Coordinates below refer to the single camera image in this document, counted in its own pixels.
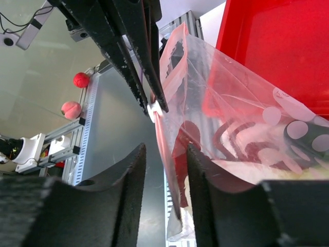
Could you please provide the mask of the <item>clear zip top bag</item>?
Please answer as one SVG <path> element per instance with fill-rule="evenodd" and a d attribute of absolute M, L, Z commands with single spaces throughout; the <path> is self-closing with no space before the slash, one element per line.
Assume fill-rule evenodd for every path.
<path fill-rule="evenodd" d="M 192 202 L 190 208 L 180 206 L 172 156 L 178 131 L 184 121 L 198 126 L 203 145 L 199 151 L 207 158 L 224 158 L 212 146 L 211 138 L 221 124 L 230 119 L 240 124 L 266 124 L 266 130 L 282 125 L 284 146 L 288 151 L 291 148 L 284 139 L 284 128 L 290 122 L 301 120 L 328 126 L 326 119 L 304 104 L 205 41 L 190 35 L 185 24 L 176 27 L 167 41 L 160 58 L 160 80 L 169 111 L 163 111 L 158 101 L 148 110 L 155 124 L 158 148 L 172 197 L 167 225 L 169 241 L 196 241 Z M 328 181 L 328 162 L 318 159 L 310 161 L 305 154 L 302 158 L 305 167 L 303 178 L 266 180 Z"/>

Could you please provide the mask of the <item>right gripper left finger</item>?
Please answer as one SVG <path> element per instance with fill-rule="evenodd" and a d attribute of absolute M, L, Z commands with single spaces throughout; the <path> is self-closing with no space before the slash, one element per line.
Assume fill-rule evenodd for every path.
<path fill-rule="evenodd" d="M 146 147 L 71 186 L 56 177 L 1 178 L 1 246 L 136 246 Z"/>

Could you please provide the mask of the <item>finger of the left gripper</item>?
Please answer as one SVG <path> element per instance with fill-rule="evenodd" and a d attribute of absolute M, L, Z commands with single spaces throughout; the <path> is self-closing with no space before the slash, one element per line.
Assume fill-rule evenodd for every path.
<path fill-rule="evenodd" d="M 113 1 L 113 4 L 154 96 L 161 109 L 168 112 L 160 83 L 158 30 L 150 5 L 145 7 L 143 1 Z"/>
<path fill-rule="evenodd" d="M 122 35 L 111 21 L 105 1 L 50 1 L 54 7 L 63 8 L 66 17 L 72 17 L 92 38 L 105 59 L 124 78 L 142 108 L 147 98 L 138 73 Z"/>

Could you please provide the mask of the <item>green avocado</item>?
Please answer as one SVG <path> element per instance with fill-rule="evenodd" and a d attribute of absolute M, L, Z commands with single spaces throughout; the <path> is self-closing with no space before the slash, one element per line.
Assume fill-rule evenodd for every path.
<path fill-rule="evenodd" d="M 328 126 L 294 120 L 284 128 L 284 139 L 295 154 L 297 152 L 292 147 L 305 154 L 310 161 L 318 159 L 328 162 Z"/>

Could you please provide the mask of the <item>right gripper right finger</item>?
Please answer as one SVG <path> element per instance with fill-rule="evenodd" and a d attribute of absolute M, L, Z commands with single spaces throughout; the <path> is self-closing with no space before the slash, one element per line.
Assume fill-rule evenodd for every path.
<path fill-rule="evenodd" d="M 187 151 L 198 246 L 328 246 L 328 181 L 252 185 Z"/>

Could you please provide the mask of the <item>red plastic tray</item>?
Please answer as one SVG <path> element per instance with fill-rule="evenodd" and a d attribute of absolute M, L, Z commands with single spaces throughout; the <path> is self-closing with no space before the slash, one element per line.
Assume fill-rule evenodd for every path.
<path fill-rule="evenodd" d="M 216 48 L 328 118 L 328 1 L 227 1 Z"/>

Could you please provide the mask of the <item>red toy lobster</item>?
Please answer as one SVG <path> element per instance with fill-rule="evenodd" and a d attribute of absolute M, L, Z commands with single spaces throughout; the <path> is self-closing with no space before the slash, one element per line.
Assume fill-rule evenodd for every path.
<path fill-rule="evenodd" d="M 292 147 L 288 151 L 283 141 L 283 126 L 247 122 L 240 124 L 232 119 L 221 124 L 211 138 L 215 147 L 224 158 L 209 159 L 230 174 L 250 184 L 266 179 L 303 178 L 303 154 Z M 175 161 L 176 175 L 180 192 L 180 206 L 191 207 L 189 192 L 187 147 L 193 144 L 198 150 L 203 148 L 198 126 L 184 121 L 178 131 L 172 156 Z"/>

